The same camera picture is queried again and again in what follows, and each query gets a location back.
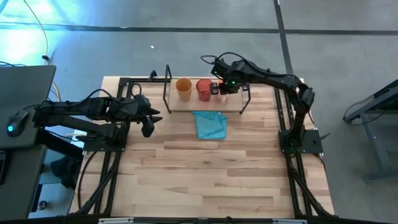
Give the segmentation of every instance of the black desk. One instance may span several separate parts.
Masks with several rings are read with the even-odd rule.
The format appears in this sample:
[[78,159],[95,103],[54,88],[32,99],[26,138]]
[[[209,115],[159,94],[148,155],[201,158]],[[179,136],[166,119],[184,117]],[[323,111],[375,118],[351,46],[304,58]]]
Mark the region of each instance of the black desk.
[[15,110],[46,100],[54,74],[53,65],[0,68],[0,149],[11,151],[7,176],[0,185],[0,220],[28,217],[46,150],[34,146],[37,129],[31,114],[16,138],[7,135],[6,122]]

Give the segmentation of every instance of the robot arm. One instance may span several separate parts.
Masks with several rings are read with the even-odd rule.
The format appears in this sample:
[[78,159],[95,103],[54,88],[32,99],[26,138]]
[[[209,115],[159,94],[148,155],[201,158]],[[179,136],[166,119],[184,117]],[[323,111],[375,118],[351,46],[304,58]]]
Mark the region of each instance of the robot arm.
[[223,80],[223,83],[218,85],[221,94],[237,93],[241,86],[248,83],[263,83],[284,90],[296,112],[287,140],[295,148],[302,146],[305,134],[304,118],[310,111],[315,96],[311,88],[295,75],[279,75],[269,69],[263,70],[244,58],[228,65],[218,57],[213,64],[211,74]]
[[[152,115],[159,113],[151,108],[144,95],[137,95],[134,99],[94,97],[79,102],[46,100],[35,107],[33,122],[36,127],[61,125],[86,131],[89,133],[87,137],[78,137],[84,142],[120,142],[126,138],[128,130],[123,131],[123,126],[119,127],[116,123],[142,123],[142,134],[149,137],[154,131],[154,123],[162,119]],[[72,116],[86,116],[92,120],[110,123],[99,125]]]

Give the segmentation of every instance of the red mesh cup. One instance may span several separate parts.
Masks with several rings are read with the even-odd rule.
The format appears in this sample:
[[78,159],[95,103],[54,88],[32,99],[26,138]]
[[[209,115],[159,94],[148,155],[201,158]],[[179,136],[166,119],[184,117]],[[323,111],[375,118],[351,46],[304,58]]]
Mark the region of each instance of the red mesh cup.
[[197,91],[198,91],[198,96],[199,100],[203,102],[208,102],[210,100],[210,85],[212,84],[212,81],[207,78],[203,78],[197,82]]

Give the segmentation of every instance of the blue towel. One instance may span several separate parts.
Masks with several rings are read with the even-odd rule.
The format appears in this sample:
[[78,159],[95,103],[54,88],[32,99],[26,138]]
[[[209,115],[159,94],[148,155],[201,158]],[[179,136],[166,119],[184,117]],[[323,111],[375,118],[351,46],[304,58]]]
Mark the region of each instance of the blue towel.
[[218,111],[193,111],[198,139],[224,139],[226,116]]

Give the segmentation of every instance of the concrete floor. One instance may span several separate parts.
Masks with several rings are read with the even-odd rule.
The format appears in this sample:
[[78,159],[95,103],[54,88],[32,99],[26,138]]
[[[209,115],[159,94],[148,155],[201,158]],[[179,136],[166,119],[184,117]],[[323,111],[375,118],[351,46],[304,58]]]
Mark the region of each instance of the concrete floor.
[[[273,0],[28,2],[44,24],[278,28]],[[280,0],[280,8],[286,29],[398,30],[398,1]],[[10,23],[36,21],[23,2],[8,1],[0,13],[0,60],[42,64],[42,31],[24,25],[8,29]],[[166,64],[174,75],[207,75],[211,67],[199,56],[225,51],[239,53],[260,67],[286,72],[279,34],[54,30],[47,31],[47,37],[51,63],[57,66],[55,83],[64,100],[82,99],[101,86],[105,75],[149,75],[151,70],[163,74]],[[376,171],[373,152],[363,128],[347,126],[341,118],[349,105],[397,79],[398,36],[287,35],[287,45],[294,73],[316,93],[312,107],[316,126],[321,133],[331,133],[323,141],[323,148],[336,214],[397,223],[398,180],[363,182],[364,174]],[[373,125],[389,125],[390,133],[397,131],[390,119],[382,116]],[[43,212],[43,216],[66,214],[71,197],[65,195],[72,194],[66,191],[57,184],[54,190],[43,191],[42,198],[53,205],[51,212]]]

